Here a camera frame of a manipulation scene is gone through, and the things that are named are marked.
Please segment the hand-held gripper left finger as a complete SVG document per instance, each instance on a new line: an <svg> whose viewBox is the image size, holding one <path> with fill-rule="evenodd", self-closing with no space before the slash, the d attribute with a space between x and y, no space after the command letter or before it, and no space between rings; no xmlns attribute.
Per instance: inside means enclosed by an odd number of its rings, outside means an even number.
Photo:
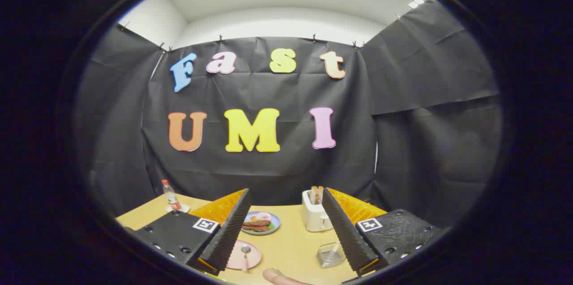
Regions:
<svg viewBox="0 0 573 285"><path fill-rule="evenodd" d="M172 210L129 234L163 256L213 276L225 271L249 212L248 188L195 210Z"/></svg>

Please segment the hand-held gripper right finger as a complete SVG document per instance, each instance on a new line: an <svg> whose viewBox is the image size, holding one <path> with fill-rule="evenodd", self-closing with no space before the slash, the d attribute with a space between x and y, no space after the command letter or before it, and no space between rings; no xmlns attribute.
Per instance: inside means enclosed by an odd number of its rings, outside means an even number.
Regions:
<svg viewBox="0 0 573 285"><path fill-rule="evenodd" d="M386 212L333 188L324 189L322 206L358 276L403 261L445 232L405 209Z"/></svg>

